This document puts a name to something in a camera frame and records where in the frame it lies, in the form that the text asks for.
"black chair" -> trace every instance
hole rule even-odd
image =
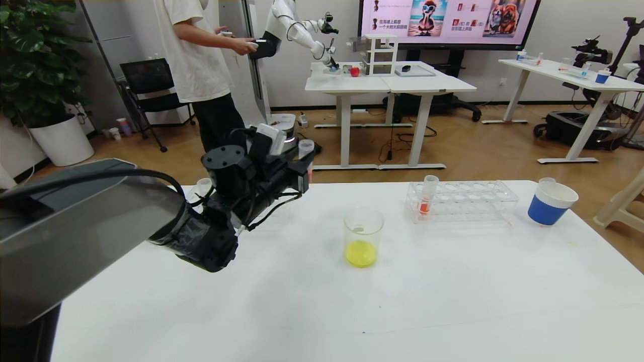
[[[138,95],[168,90],[174,87],[175,82],[172,80],[172,75],[170,74],[170,66],[165,59],[152,59],[142,62],[123,63],[120,67],[128,82],[126,91],[132,101],[137,105],[141,118],[147,125],[147,128],[144,129],[140,123],[138,124],[141,135],[143,138],[147,138],[145,131],[149,129],[156,143],[158,143],[161,152],[166,152],[167,148],[159,141],[154,129],[150,125],[150,121],[147,119],[146,113],[175,110],[179,107],[187,106],[190,124],[194,125],[195,122],[190,109],[190,103],[181,103],[176,93],[146,99],[139,99]]]

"television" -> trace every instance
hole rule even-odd
[[[360,0],[358,36],[401,49],[523,50],[541,0]]]

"person's hand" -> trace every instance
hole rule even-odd
[[[234,50],[235,53],[239,55],[246,55],[248,53],[257,52],[257,49],[255,49],[252,45],[249,44],[249,42],[255,40],[253,38],[235,38],[231,40],[232,40],[231,49]]]
[[[220,26],[219,28],[215,28],[214,33],[219,34],[221,32],[224,32],[228,29],[228,26]]]

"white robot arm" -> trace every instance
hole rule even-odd
[[[266,31],[260,39],[261,41],[258,41],[260,48],[251,57],[254,59],[272,57],[279,50],[279,44],[282,40],[294,41],[310,49],[315,60],[321,61],[325,66],[336,70],[338,65],[329,51],[324,44],[313,40],[310,33],[338,33],[329,24],[332,20],[333,16],[329,13],[326,14],[324,19],[318,21],[299,20],[296,15],[294,0],[273,0],[266,23]]]

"white stool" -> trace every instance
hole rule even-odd
[[[626,211],[633,201],[644,202],[644,168],[624,190],[613,196],[592,220],[601,227],[607,227],[613,221],[620,221],[644,233],[644,220]]]

